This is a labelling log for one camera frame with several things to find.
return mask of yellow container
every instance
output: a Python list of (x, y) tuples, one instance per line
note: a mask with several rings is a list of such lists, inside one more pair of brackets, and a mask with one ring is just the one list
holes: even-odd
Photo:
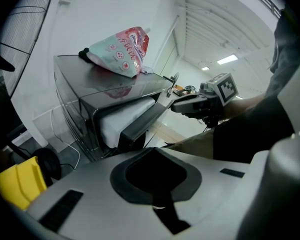
[(25, 210), (47, 189), (36, 156), (0, 173), (0, 194), (3, 199)]

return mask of black cable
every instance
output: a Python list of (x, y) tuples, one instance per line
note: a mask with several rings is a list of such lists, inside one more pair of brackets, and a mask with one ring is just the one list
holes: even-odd
[(19, 147), (19, 146), (18, 146), (18, 149), (23, 150), (23, 151), (26, 151), (26, 152), (30, 155), (30, 157), (32, 156), (32, 154), (31, 154), (28, 150), (26, 150), (25, 148), (22, 148), (22, 147)]
[(12, 149), (12, 151), (14, 151), (17, 155), (19, 155), (21, 158), (23, 158), (24, 160), (28, 160), (30, 157), (27, 156), (25, 153), (23, 153), (18, 146), (16, 146), (15, 144), (13, 144), (6, 136), (2, 137), (4, 139), (5, 144)]
[(71, 168), (73, 170), (75, 170), (75, 168), (70, 164), (70, 163), (60, 163), (61, 166), (71, 166)]
[[(22, 147), (19, 147), (19, 146), (17, 146), (17, 148), (20, 149), (20, 150), (26, 151), (30, 155), (30, 157), (32, 156), (31, 153), (28, 150), (26, 150), (25, 148), (22, 148)], [(71, 168), (73, 170), (75, 170), (75, 168), (70, 163), (60, 163), (60, 165), (61, 166), (71, 166)]]
[(46, 11), (22, 11), (22, 12), (15, 12), (12, 14), (9, 14), (8, 16), (12, 16), (12, 15), (16, 15), (16, 14), (41, 14), (41, 13), (45, 13)]
[(5, 44), (5, 43), (3, 43), (3, 42), (0, 42), (0, 45), (3, 45), (3, 46), (6, 46), (6, 47), (9, 47), (9, 48), (15, 49), (15, 50), (17, 50), (17, 51), (19, 51), (19, 52), (22, 52), (22, 53), (24, 53), (24, 54), (31, 55), (31, 53), (28, 53), (28, 52), (26, 52), (26, 51), (23, 51), (23, 50), (20, 50), (20, 49), (18, 49), (18, 48), (12, 47), (12, 46), (10, 46), (10, 45), (7, 45), (7, 44)]
[(164, 64), (164, 66), (163, 66), (163, 69), (161, 70), (161, 72), (160, 72), (160, 75), (159, 75), (159, 76), (161, 76), (162, 72), (164, 71), (164, 69), (165, 69), (165, 66), (167, 65), (167, 63), (168, 63), (168, 60), (170, 59), (170, 56), (171, 56), (171, 54), (173, 53), (173, 51), (175, 50), (175, 48), (176, 48), (176, 45), (174, 45), (174, 47), (173, 47), (173, 49), (172, 49), (172, 51), (171, 51), (171, 53), (170, 53), (170, 55), (169, 55), (169, 57), (168, 57), (168, 59), (167, 59), (166, 63)]
[(16, 7), (13, 8), (13, 10), (16, 9), (16, 8), (41, 8), (41, 9), (44, 9), (45, 11), (47, 11), (46, 8), (41, 7), (41, 6), (30, 6), (30, 5), (27, 5), (27, 6), (16, 6)]

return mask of white wall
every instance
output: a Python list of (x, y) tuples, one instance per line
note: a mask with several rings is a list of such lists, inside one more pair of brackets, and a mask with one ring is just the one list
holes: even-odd
[(171, 75), (174, 76), (177, 72), (180, 74), (176, 82), (177, 85), (182, 87), (194, 86), (197, 91), (199, 90), (201, 83), (211, 79), (211, 77), (203, 70), (191, 65), (184, 59), (180, 59), (174, 66)]
[(170, 77), (177, 57), (176, 41), (173, 33), (171, 33), (153, 68), (153, 72), (159, 76)]
[(61, 6), (58, 2), (51, 0), (39, 39), (12, 99), (24, 125), (42, 146), (47, 144), (45, 139), (52, 138), (48, 112), (59, 105), (54, 55), (78, 54), (110, 35), (141, 26), (151, 28), (144, 60), (145, 65), (151, 66), (176, 18), (173, 0), (73, 0), (70, 5)]

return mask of wire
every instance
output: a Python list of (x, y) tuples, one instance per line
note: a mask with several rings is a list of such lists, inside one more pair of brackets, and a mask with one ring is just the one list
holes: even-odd
[[(51, 24), (51, 27), (49, 29), (49, 32), (51, 33), (49, 38), (47, 39), (47, 47), (48, 47), (48, 51), (51, 51), (52, 50), (52, 40), (53, 40), (53, 37), (54, 37), (54, 31), (55, 31), (55, 27), (56, 27), (56, 23), (60, 20), (58, 20), (58, 13), (59, 13), (59, 10), (61, 9), (61, 4), (58, 2), (57, 6), (56, 6), (56, 10), (55, 10), (55, 13), (53, 15), (53, 19), (52, 19), (52, 24)], [(50, 53), (47, 52), (46, 53), (46, 61), (48, 62), (48, 65), (53, 65), (54, 64), (54, 60), (53, 60), (53, 56), (50, 56)], [(51, 85), (51, 84), (55, 84), (55, 79), (50, 79), (50, 77), (48, 78), (48, 84)]]
[(5, 44), (5, 43), (3, 43), (3, 42), (0, 42), (0, 45), (3, 45), (3, 46), (6, 46), (6, 47), (15, 49), (15, 50), (17, 50), (17, 51), (19, 51), (19, 52), (22, 52), (22, 53), (24, 53), (24, 54), (31, 55), (31, 53), (29, 53), (29, 52), (26, 52), (26, 51), (24, 51), (24, 50), (20, 50), (20, 49), (18, 49), (18, 48), (15, 48), (15, 47), (10, 46), (10, 45), (8, 45), (8, 44)]
[(20, 150), (23, 150), (23, 151), (27, 152), (30, 157), (32, 156), (32, 154), (28, 150), (26, 150), (25, 148), (22, 148), (22, 147), (19, 147), (19, 146), (17, 148), (20, 149)]
[(66, 144), (68, 147), (70, 147), (70, 148), (72, 148), (73, 150), (75, 150), (75, 151), (78, 152), (79, 157), (78, 157), (78, 161), (76, 162), (76, 165), (75, 165), (75, 167), (74, 167), (74, 170), (75, 170), (75, 169), (77, 169), (77, 166), (78, 166), (79, 161), (80, 161), (80, 152), (79, 152), (77, 149), (75, 149), (73, 146), (71, 146), (70, 144), (64, 142), (60, 137), (58, 137), (58, 136), (56, 135), (55, 130), (54, 130), (54, 126), (53, 126), (53, 124), (52, 124), (52, 112), (53, 112), (54, 109), (55, 109), (55, 107), (53, 107), (53, 108), (51, 109), (51, 111), (50, 111), (50, 123), (51, 123), (51, 128), (52, 128), (53, 135), (54, 135), (58, 140), (60, 140), (62, 143)]
[(12, 15), (16, 15), (16, 14), (41, 14), (41, 13), (45, 13), (46, 11), (22, 11), (22, 12), (15, 12), (15, 13), (11, 13), (8, 16), (12, 16)]
[(60, 163), (61, 166), (71, 166), (71, 168), (73, 170), (75, 170), (75, 168), (70, 164), (70, 163)]
[(41, 7), (41, 6), (29, 6), (29, 5), (27, 5), (27, 6), (16, 6), (16, 7), (13, 8), (13, 10), (17, 9), (17, 8), (41, 8), (41, 9), (44, 9), (45, 11), (47, 11), (47, 9), (44, 8), (44, 7)]

